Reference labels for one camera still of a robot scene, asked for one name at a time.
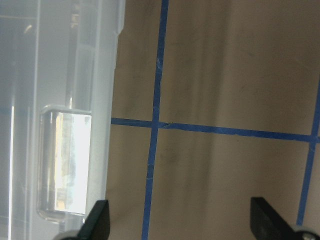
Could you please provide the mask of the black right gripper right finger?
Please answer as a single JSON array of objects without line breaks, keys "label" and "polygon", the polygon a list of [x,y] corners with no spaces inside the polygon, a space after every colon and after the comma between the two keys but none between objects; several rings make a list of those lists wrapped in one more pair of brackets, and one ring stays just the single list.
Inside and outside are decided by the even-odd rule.
[{"label": "black right gripper right finger", "polygon": [[263,198],[250,199],[250,230],[256,240],[297,240],[295,231]]}]

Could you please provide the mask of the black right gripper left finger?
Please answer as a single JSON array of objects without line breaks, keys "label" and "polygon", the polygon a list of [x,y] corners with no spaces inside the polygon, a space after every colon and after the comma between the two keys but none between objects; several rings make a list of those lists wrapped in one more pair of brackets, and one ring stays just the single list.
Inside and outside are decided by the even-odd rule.
[{"label": "black right gripper left finger", "polygon": [[98,200],[77,234],[78,240],[107,240],[110,236],[110,208],[108,200]]}]

